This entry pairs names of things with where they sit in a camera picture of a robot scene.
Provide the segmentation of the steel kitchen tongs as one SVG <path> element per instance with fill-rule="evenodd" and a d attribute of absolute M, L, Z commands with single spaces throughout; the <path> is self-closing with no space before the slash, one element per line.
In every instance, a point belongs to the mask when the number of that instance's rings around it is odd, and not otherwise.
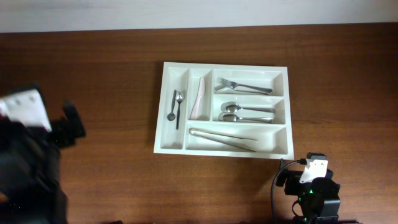
<path fill-rule="evenodd" d="M 198 138 L 203 138 L 209 141 L 218 142 L 227 146 L 236 147 L 249 152 L 255 152 L 250 146 L 246 144 L 246 141 L 256 142 L 257 139 L 247 138 L 242 136 L 234 136 L 231 134 L 225 134 L 221 132 L 211 132 L 204 129 L 189 129 L 189 134 Z"/>

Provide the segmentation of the steel tablespoon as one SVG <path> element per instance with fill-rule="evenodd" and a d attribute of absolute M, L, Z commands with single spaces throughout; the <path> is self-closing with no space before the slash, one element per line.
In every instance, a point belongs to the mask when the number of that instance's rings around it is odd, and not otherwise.
<path fill-rule="evenodd" d="M 276 113 L 275 108 L 250 108 L 250 107 L 242 107 L 237 102 L 235 101 L 229 101 L 226 103 L 223 103 L 220 106 L 221 110 L 223 112 L 229 112 L 229 113 L 235 113 L 239 110 L 250 110 L 250 111 L 260 111 L 260 112 L 265 112 L 265 113 Z"/>
<path fill-rule="evenodd" d="M 245 118 L 245 117 L 239 117 L 238 115 L 234 113 L 221 113 L 218 116 L 220 121 L 226 121 L 226 122 L 239 122 L 239 121 L 250 121 L 250 122 L 258 122 L 258 123 L 273 123 L 274 119 L 273 118 Z"/>

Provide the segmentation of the white plastic cutlery tray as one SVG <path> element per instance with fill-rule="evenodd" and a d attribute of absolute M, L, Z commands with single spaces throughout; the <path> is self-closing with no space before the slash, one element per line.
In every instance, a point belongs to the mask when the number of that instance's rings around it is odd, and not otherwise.
<path fill-rule="evenodd" d="M 154 152 L 293 159 L 287 67 L 164 63 Z"/>

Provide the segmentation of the teaspoon with textured handle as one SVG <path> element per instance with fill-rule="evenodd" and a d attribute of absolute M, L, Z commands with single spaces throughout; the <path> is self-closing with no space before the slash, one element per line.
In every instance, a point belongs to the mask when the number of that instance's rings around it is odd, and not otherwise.
<path fill-rule="evenodd" d="M 176 117 L 176 115 L 174 113 L 176 97 L 177 97 L 177 91 L 174 90 L 173 95 L 172 95 L 171 112 L 167 115 L 167 119 L 169 121 L 173 121 Z"/>

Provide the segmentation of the steel fork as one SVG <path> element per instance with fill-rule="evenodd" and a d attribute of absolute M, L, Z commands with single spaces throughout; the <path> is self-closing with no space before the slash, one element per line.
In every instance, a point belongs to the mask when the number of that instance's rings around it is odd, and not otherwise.
<path fill-rule="evenodd" d="M 245 87 L 245 88 L 250 88 L 252 90 L 260 91 L 262 93 L 270 95 L 273 92 L 273 89 L 271 88 L 263 88 L 263 87 L 257 87 L 257 86 L 251 86 L 251 85 L 245 85 L 245 84 L 240 84 L 236 82 L 229 81 L 224 78 L 220 78 L 220 83 L 223 84 L 224 86 L 228 86 L 232 89 L 236 89 L 239 86 Z"/>
<path fill-rule="evenodd" d="M 237 90 L 231 86 L 217 86 L 214 88 L 214 91 L 221 91 L 223 90 L 224 92 L 226 92 L 227 90 L 229 92 L 241 92 L 241 93 L 252 93 L 255 95 L 271 95 L 270 93 L 267 92 L 261 92 L 261 91 L 247 91 L 247 90 Z"/>

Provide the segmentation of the pink plastic knife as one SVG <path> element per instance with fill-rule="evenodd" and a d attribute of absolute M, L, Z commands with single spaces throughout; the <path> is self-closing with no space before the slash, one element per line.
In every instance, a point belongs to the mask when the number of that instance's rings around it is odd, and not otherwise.
<path fill-rule="evenodd" d="M 199 117 L 201 99 L 204 97 L 205 91 L 206 91 L 205 79 L 201 77 L 199 81 L 197 97 L 195 98 L 195 103 L 193 105 L 192 112 L 190 115 L 191 120 L 196 120 Z"/>

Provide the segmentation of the small teaspoon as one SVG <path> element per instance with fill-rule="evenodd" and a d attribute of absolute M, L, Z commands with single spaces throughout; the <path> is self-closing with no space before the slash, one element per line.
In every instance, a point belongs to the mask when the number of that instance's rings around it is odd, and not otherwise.
<path fill-rule="evenodd" d="M 176 120 L 176 130 L 179 129 L 179 124 L 180 124 L 180 107 L 181 103 L 184 101 L 184 95 L 181 91 L 177 92 L 176 95 L 176 102 L 178 103 L 178 109 L 177 109 L 177 120 Z"/>

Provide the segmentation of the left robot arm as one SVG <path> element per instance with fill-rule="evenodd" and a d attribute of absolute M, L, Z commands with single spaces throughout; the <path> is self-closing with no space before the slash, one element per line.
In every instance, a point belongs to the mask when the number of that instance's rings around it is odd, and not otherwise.
<path fill-rule="evenodd" d="M 86 136 L 76 107 L 50 122 L 52 132 L 1 117 L 1 223 L 67 223 L 60 150 Z"/>

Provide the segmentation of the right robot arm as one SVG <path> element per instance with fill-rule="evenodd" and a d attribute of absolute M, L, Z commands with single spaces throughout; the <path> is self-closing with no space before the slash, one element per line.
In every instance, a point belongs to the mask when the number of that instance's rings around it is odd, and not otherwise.
<path fill-rule="evenodd" d="M 305 158 L 292 162 L 280 160 L 270 192 L 272 222 L 277 223 L 274 202 L 275 187 L 283 187 L 286 195 L 296 196 L 293 206 L 299 205 L 301 215 L 294 213 L 292 223 L 304 224 L 359 224 L 356 220 L 340 220 L 340 184 L 332 180 L 327 156 L 309 152 Z"/>

